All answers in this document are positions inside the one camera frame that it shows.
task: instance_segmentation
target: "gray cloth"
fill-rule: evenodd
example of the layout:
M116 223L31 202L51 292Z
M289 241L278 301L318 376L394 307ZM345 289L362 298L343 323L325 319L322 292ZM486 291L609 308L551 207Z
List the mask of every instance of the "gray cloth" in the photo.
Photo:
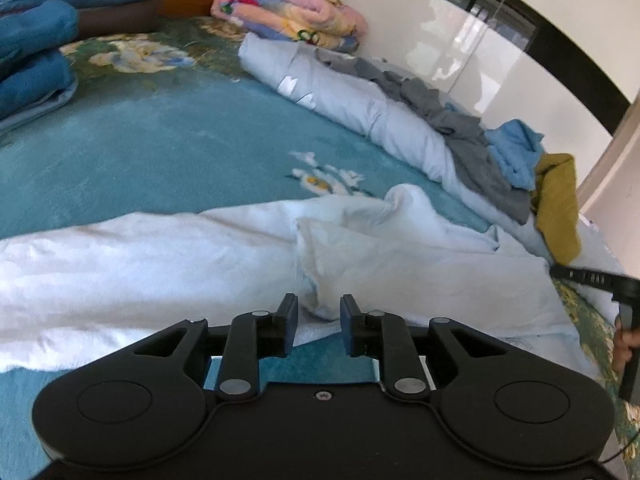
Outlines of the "gray cloth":
M332 70L373 81L389 98L404 102L443 135L453 154L460 181L471 191L485 196L519 224L526 224L530 213L530 194L512 187L502 175L498 163L487 149L488 141L479 118L443 108L440 91L428 88L419 78L402 78L393 72L382 72L362 58L347 59L321 50L316 56Z

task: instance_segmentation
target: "black robotic gripper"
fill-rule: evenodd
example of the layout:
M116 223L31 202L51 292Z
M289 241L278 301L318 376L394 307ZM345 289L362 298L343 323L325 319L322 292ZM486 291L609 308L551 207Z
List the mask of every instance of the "black robotic gripper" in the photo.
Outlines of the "black robotic gripper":
M377 359L380 383L260 391L258 360L290 352L297 319L287 294L275 313L183 321L55 380L33 408L52 459L36 478L613 478L597 462L613 425L602 388L446 318L407 326L344 296L347 353Z

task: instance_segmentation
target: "mattress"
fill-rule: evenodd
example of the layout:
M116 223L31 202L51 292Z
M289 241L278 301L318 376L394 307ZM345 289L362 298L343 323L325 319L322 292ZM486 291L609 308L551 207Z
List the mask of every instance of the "mattress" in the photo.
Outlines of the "mattress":
M193 18L166 21L155 34L64 47L79 78L76 98L0 138L0 238L139 210L199 212L332 192L383 197L400 183L421 187L456 224L489 227L420 171L252 79L238 62L240 39L227 24ZM572 289L556 285L600 367L625 442L640 413L615 397L612 329ZM2 480L30 478L46 464L30 409L60 373L0 374ZM338 336L296 348L288 360L264 360L261 373L263 381L317 383L374 377L370 361L349 359ZM625 453L631 478L640 473L637 451Z

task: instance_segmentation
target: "white fabric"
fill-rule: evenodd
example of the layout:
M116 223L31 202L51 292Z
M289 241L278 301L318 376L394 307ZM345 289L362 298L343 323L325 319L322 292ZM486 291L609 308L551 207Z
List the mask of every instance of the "white fabric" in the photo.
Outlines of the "white fabric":
M0 371L75 367L185 318L218 325L273 311L287 292L325 319L337 319L336 294L350 292L364 309L418 322L451 316L497 335L577 340L545 268L499 228L450 224L414 186L384 201L330 195L130 214L0 242ZM297 343L337 330L301 320Z
M483 196L469 190L458 180L452 153L438 132L404 103L387 98L375 83L325 67L316 59L314 51L314 47L300 42L263 40L249 33L242 42L239 57L245 70L274 89L286 80L289 99L298 102L312 94L317 113L367 137L395 158L418 168L469 209L516 238L527 251L553 262L535 227L533 215L521 226ZM578 222L578 235L582 253L572 265L621 272L617 270L620 264L592 228ZM613 323L618 306L611 303L610 294L569 284Z

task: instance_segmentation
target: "folded blue blanket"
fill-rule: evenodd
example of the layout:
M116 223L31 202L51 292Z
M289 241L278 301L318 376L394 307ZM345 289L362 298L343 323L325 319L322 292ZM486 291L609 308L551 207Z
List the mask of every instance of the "folded blue blanket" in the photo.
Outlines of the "folded blue blanket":
M69 43L77 35L78 11L59 0L0 17L0 80L22 58Z
M34 102L72 86L76 78L56 48L27 57L0 82L0 120Z
M518 119L487 130L484 136L490 144L489 152L509 183L519 189L536 189L535 169L544 151L540 144L544 136Z

